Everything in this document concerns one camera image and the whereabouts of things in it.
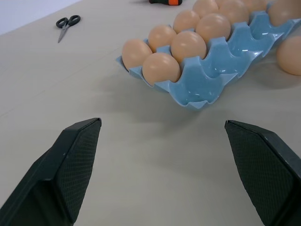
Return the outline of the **beige egg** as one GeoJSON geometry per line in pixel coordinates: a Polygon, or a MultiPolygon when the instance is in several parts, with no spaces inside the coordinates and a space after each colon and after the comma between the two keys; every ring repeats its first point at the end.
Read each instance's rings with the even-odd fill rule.
{"type": "Polygon", "coordinates": [[[207,54],[206,43],[197,33],[183,31],[174,37],[171,44],[171,53],[180,64],[185,58],[199,56],[204,59],[207,54]]]}
{"type": "Polygon", "coordinates": [[[196,12],[200,18],[203,18],[211,13],[217,13],[219,8],[215,0],[197,0],[192,10],[196,12]]]}
{"type": "Polygon", "coordinates": [[[268,9],[268,15],[273,26],[301,18],[301,0],[275,0],[268,9]]]}
{"type": "Polygon", "coordinates": [[[129,39],[122,48],[122,61],[125,68],[142,66],[145,59],[152,54],[150,47],[140,39],[129,39]]]}
{"type": "Polygon", "coordinates": [[[200,19],[195,32],[203,38],[205,43],[213,38],[220,37],[228,40],[231,33],[231,24],[224,15],[212,13],[200,19]]]}
{"type": "Polygon", "coordinates": [[[219,6],[219,13],[224,15],[231,24],[249,23],[249,10],[241,0],[224,0],[219,6]]]}
{"type": "Polygon", "coordinates": [[[189,29],[196,29],[200,21],[199,15],[193,10],[183,10],[174,19],[173,29],[176,33],[180,33],[189,29]]]}
{"type": "Polygon", "coordinates": [[[286,73],[301,76],[301,36],[283,41],[276,52],[277,64],[286,73]]]}
{"type": "Polygon", "coordinates": [[[147,57],[142,72],[144,79],[151,86],[162,81],[177,82],[181,76],[178,62],[166,53],[153,53],[147,57]]]}
{"type": "Polygon", "coordinates": [[[266,0],[242,0],[251,14],[254,11],[265,11],[267,8],[266,0]]]}
{"type": "Polygon", "coordinates": [[[176,32],[168,25],[157,25],[150,31],[148,35],[148,43],[152,52],[157,52],[157,48],[171,45],[176,32]]]}

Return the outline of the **orange and black tool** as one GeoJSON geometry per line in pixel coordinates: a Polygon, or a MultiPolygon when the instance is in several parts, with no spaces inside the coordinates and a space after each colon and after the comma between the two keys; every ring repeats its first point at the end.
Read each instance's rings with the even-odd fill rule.
{"type": "Polygon", "coordinates": [[[169,6],[179,6],[183,0],[149,0],[150,4],[164,4],[169,6]]]}

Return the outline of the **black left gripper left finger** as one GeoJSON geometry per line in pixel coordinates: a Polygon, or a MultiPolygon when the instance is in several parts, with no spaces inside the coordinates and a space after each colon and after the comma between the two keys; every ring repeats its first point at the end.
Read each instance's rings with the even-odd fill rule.
{"type": "Polygon", "coordinates": [[[101,126],[101,118],[92,118],[65,128],[0,208],[0,226],[74,226],[101,126]]]}

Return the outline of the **light blue egg tray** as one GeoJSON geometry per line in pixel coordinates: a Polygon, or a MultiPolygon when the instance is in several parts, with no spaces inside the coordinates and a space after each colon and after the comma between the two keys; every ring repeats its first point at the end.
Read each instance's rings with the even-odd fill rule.
{"type": "Polygon", "coordinates": [[[169,93],[180,106],[200,110],[213,104],[224,87],[240,79],[252,65],[301,26],[301,18],[289,19],[280,26],[270,22],[268,12],[255,11],[250,23],[234,23],[231,37],[213,38],[208,54],[184,59],[177,82],[161,81],[153,89],[169,93]]]}

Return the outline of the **black handled scissors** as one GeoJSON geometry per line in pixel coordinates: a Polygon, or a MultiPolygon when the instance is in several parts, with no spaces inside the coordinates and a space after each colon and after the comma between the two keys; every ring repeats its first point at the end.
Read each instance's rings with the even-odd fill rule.
{"type": "Polygon", "coordinates": [[[69,27],[78,24],[81,21],[81,17],[79,15],[73,15],[70,18],[61,18],[56,22],[57,28],[61,29],[61,33],[58,38],[58,43],[63,39],[69,27]]]}

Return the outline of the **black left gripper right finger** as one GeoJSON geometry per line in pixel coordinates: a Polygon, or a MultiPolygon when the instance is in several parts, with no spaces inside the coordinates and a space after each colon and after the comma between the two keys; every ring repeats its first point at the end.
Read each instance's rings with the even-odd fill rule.
{"type": "Polygon", "coordinates": [[[264,226],[301,226],[301,158],[274,132],[227,120],[238,174],[264,226]]]}

